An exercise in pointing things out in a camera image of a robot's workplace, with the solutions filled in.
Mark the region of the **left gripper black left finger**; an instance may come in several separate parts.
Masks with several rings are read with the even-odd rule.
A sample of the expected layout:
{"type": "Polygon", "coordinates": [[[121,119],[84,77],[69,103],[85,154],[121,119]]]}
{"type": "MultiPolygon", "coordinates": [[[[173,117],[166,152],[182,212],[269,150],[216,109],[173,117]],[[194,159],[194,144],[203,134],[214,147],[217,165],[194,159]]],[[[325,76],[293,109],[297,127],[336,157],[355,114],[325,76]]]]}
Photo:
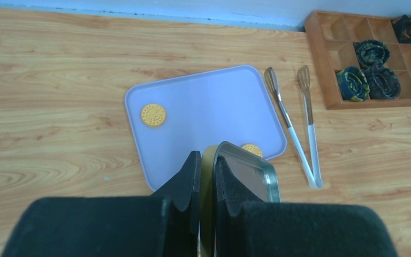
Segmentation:
{"type": "Polygon", "coordinates": [[[197,256],[201,155],[149,196],[47,197],[29,205],[3,256],[197,256]]]}

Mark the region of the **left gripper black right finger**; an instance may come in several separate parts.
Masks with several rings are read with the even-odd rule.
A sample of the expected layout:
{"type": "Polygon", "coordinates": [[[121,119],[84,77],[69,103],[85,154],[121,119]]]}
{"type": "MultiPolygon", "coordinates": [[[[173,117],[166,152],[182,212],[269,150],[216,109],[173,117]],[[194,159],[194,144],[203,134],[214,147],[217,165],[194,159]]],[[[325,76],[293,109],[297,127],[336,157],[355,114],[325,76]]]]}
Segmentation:
{"type": "Polygon", "coordinates": [[[215,172],[218,256],[397,256],[369,207],[270,203],[251,192],[219,157],[215,172]]]}

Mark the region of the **silver tin lid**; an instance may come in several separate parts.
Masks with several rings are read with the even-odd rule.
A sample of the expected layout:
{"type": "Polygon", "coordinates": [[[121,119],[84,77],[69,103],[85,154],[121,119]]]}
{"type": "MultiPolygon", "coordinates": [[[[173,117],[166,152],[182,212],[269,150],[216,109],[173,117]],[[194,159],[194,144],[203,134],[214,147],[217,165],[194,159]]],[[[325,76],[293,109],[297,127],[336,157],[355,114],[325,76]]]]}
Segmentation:
{"type": "Polygon", "coordinates": [[[212,220],[212,187],[214,167],[222,157],[235,176],[257,199],[264,202],[281,202],[276,171],[269,162],[241,147],[223,141],[208,146],[201,156],[200,235],[198,256],[215,256],[215,228],[212,220]]]}

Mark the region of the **metal tongs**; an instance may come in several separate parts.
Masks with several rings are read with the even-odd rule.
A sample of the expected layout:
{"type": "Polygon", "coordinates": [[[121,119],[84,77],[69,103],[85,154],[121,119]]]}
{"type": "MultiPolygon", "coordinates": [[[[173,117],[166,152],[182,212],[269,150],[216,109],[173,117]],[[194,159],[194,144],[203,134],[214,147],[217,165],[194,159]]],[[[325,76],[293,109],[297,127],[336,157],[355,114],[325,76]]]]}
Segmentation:
{"type": "Polygon", "coordinates": [[[303,95],[303,102],[305,104],[307,134],[308,134],[308,140],[309,140],[309,152],[310,152],[311,162],[308,162],[307,160],[306,154],[301,146],[299,137],[294,129],[292,121],[288,115],[287,109],[283,103],[277,76],[272,67],[268,67],[264,71],[264,78],[268,86],[270,87],[272,93],[274,94],[275,98],[277,99],[278,107],[280,109],[283,121],[287,127],[288,133],[293,142],[293,146],[300,160],[300,163],[304,171],[305,177],[308,181],[309,187],[313,189],[323,188],[323,180],[322,180],[321,166],[320,166],[319,154],[318,154],[316,130],[315,130],[315,124],[314,124],[314,119],[313,119],[313,108],[312,108],[311,91],[310,91],[311,77],[310,77],[309,66],[304,65],[300,67],[300,69],[297,71],[297,81],[298,81],[300,91],[303,95]]]}

